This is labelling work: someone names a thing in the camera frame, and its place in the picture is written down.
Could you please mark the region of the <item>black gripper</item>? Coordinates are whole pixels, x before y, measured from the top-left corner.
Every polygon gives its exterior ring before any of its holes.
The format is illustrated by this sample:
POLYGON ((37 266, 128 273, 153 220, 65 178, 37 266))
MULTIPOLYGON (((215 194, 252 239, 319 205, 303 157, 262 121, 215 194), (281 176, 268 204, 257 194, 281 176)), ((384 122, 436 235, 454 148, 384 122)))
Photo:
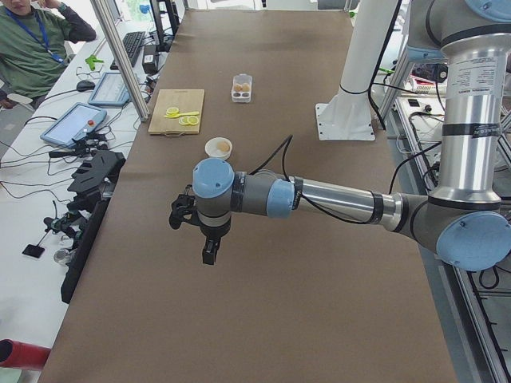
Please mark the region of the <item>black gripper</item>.
POLYGON ((214 265, 216 263, 217 252, 220 248, 220 238, 207 237, 202 250, 203 263, 214 265))

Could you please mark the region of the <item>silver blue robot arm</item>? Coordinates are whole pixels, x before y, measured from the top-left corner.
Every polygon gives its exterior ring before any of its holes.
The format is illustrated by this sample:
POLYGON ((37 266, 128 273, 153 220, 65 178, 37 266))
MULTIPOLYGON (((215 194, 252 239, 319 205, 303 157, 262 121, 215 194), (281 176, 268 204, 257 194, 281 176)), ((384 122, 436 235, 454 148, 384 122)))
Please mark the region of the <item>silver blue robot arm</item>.
POLYGON ((510 50, 507 1, 414 1, 409 44, 439 49, 449 62, 438 184, 429 195, 381 194, 334 184, 235 172, 220 159, 193 172, 193 223, 213 264, 234 212, 287 218, 306 205, 347 223, 380 224, 455 267, 485 270, 510 249, 510 225, 493 191, 494 154, 510 50))

